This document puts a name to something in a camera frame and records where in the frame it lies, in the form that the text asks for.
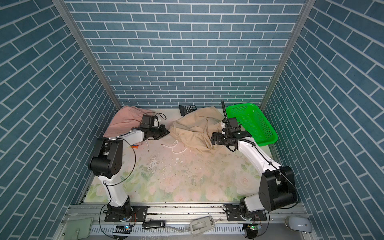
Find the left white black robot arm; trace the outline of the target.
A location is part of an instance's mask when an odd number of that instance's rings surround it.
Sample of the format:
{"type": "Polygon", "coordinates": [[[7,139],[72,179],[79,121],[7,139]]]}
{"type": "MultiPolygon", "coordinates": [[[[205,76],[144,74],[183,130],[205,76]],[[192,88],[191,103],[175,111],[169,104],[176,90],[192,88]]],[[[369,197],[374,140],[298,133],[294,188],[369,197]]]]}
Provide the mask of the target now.
{"type": "Polygon", "coordinates": [[[115,178],[123,166],[124,146],[132,147],[147,139],[158,140],[170,132],[165,125],[151,128],[135,128],[129,133],[112,138],[98,138],[89,161],[89,169],[104,185],[109,197],[108,207],[119,210],[128,206],[129,196],[123,189],[123,180],[116,182],[115,178]]]}

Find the green plastic basket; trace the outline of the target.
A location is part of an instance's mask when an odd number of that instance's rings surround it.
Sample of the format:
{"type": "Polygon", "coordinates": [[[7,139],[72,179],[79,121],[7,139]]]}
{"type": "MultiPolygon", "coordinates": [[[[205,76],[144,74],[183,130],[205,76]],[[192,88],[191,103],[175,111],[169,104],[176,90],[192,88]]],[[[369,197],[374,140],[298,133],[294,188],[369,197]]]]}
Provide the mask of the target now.
{"type": "Polygon", "coordinates": [[[229,106],[226,107],[226,112],[229,118],[237,119],[260,147],[274,144],[278,140],[275,129],[255,104],[243,103],[229,106]]]}

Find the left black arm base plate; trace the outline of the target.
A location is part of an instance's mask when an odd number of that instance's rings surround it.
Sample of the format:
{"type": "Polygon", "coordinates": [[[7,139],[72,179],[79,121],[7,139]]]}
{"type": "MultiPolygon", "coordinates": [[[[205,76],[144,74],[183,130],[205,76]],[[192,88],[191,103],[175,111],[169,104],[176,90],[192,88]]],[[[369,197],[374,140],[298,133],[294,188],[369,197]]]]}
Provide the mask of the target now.
{"type": "Polygon", "coordinates": [[[144,222],[147,217],[148,206],[131,206],[128,208],[112,207],[108,205],[107,209],[103,210],[106,214],[105,222],[128,223],[128,222],[144,222]]]}

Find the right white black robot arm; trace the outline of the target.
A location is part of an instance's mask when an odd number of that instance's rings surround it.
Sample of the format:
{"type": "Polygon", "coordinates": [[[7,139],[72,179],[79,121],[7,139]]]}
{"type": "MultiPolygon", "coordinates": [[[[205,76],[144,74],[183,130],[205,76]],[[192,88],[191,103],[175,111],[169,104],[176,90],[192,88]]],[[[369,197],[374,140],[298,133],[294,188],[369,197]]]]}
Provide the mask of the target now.
{"type": "Polygon", "coordinates": [[[212,144],[226,146],[232,152],[240,151],[261,174],[258,192],[242,200],[246,212],[287,209],[299,202],[295,175],[290,167],[283,167],[270,158],[252,135],[241,129],[236,118],[223,119],[221,128],[221,132],[212,134],[212,144]]]}

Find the beige shorts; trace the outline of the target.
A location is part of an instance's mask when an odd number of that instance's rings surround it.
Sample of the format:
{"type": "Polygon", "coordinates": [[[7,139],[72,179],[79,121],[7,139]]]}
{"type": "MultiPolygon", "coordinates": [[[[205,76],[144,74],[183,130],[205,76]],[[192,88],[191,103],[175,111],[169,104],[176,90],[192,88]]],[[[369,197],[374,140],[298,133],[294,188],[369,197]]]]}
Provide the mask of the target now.
{"type": "Polygon", "coordinates": [[[222,133],[224,116],[215,107],[198,109],[174,121],[169,129],[173,146],[184,144],[194,152],[216,153],[223,146],[211,142],[213,133],[222,133]]]}

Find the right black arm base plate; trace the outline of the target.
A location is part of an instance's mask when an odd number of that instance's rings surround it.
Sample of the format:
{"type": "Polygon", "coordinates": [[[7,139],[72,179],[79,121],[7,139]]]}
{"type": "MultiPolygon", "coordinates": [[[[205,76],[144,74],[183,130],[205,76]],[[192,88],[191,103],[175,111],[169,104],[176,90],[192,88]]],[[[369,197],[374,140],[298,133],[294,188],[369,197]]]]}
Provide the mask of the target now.
{"type": "Polygon", "coordinates": [[[266,221],[267,215],[264,210],[249,212],[243,205],[224,204],[222,206],[227,221],[266,221]]]}

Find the pink shorts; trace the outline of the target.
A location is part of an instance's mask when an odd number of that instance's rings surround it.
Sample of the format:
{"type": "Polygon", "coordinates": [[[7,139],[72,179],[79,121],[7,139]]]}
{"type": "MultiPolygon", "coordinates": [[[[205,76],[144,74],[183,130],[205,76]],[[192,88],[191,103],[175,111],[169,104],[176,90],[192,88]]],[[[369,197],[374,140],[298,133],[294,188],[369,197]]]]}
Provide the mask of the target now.
{"type": "Polygon", "coordinates": [[[143,119],[143,115],[150,110],[139,109],[137,107],[125,106],[121,108],[111,120],[104,138],[114,138],[129,133],[133,128],[138,128],[143,119]]]}

